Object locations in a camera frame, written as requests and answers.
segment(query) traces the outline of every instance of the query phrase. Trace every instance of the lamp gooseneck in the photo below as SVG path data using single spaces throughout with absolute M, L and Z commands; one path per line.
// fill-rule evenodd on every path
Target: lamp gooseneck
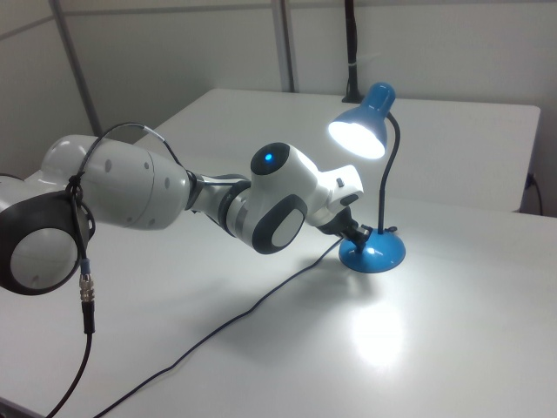
M 377 222 L 377 233 L 382 235 L 384 232 L 384 218 L 385 218 L 385 188 L 386 179 L 389 177 L 389 172 L 391 171 L 391 166 L 393 165 L 394 158 L 397 156 L 400 143 L 400 127 L 397 119 L 394 118 L 393 114 L 389 112 L 386 115 L 394 128 L 394 145 L 391 156 L 386 163 L 385 170 L 383 171 L 383 177 L 381 178 L 381 186 L 379 187 L 379 220 Z

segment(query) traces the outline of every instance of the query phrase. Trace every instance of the lamp base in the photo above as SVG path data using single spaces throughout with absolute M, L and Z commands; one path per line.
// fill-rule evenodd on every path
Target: lamp base
M 340 244 L 339 257 L 345 266 L 361 273 L 386 272 L 395 268 L 406 256 L 402 239 L 388 231 L 379 235 L 375 229 L 364 251 L 357 250 L 352 242 L 345 239 Z

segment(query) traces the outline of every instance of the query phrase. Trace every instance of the wall panel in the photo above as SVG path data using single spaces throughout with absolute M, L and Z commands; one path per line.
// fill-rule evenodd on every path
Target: wall panel
M 91 128 L 54 20 L 0 41 L 0 57 L 0 172 L 27 177 L 53 142 Z
M 294 2 L 291 12 L 298 90 L 344 94 L 343 8 Z M 365 6 L 356 20 L 362 92 L 385 80 L 403 98 L 539 106 L 532 170 L 557 216 L 557 3 Z
M 270 7 L 66 19 L 104 128 L 159 125 L 215 87 L 282 90 Z

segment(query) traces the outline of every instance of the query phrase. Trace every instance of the metal connector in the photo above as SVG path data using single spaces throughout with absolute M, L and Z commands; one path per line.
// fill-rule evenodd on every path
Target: metal connector
M 93 276 L 81 274 L 79 276 L 79 288 L 82 302 L 92 302 L 95 299 L 95 289 L 93 288 Z

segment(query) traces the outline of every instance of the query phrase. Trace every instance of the cable connector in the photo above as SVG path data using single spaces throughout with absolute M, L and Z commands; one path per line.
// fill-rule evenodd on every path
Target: cable connector
M 81 260 L 79 275 L 79 293 L 81 294 L 81 310 L 84 314 L 84 333 L 95 332 L 95 289 L 89 259 Z

